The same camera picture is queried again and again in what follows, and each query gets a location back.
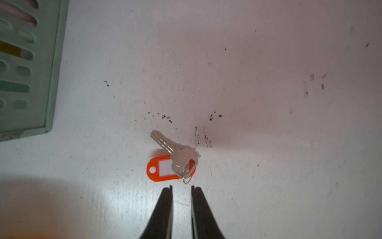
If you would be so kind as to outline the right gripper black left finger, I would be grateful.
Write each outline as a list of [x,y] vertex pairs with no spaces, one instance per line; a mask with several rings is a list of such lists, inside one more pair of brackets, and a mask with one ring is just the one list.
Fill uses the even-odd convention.
[[171,239],[173,228],[173,188],[162,189],[141,239]]

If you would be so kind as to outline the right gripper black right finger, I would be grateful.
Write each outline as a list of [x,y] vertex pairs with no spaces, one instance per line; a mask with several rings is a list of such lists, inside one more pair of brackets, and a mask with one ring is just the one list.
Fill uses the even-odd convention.
[[201,187],[191,188],[193,239],[224,239]]

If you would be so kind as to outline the red tag key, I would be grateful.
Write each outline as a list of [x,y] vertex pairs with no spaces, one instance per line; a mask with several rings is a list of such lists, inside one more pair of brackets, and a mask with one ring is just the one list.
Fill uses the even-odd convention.
[[182,179],[184,184],[188,184],[196,172],[200,155],[190,146],[177,144],[157,130],[153,130],[150,136],[166,154],[147,163],[148,178],[153,182]]

